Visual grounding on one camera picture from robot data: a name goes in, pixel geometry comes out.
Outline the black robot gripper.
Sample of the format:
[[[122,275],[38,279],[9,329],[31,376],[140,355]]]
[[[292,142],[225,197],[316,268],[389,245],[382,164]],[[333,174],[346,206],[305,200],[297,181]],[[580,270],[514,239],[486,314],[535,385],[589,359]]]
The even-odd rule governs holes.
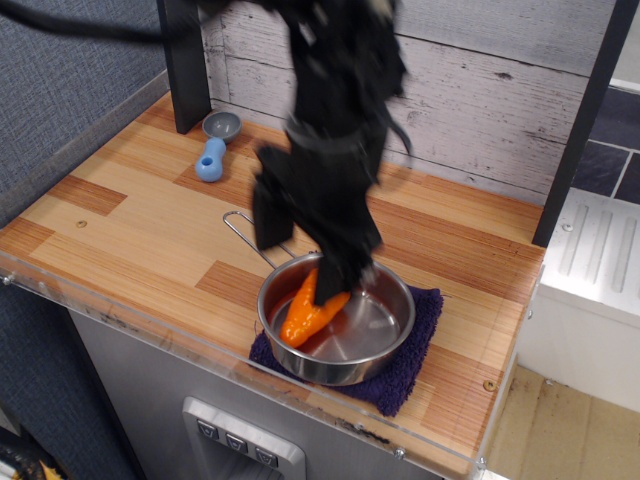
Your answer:
[[[290,149],[263,144],[256,149],[252,213],[256,245],[267,250],[288,241],[298,225],[320,247],[316,305],[340,293],[373,285],[372,255],[381,235],[367,206],[378,182],[387,130],[356,140],[319,139],[288,133]]]

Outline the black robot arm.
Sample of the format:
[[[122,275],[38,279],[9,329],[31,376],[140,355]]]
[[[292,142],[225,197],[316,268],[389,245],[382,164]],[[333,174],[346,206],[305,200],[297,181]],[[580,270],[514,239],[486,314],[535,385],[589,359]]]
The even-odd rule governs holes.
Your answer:
[[[406,72],[393,1],[263,1],[289,32],[296,76],[287,151],[264,145],[253,189],[256,244],[266,250],[299,226],[322,256],[315,302],[350,291],[372,265],[381,236],[366,203],[386,136],[407,134],[387,100]]]

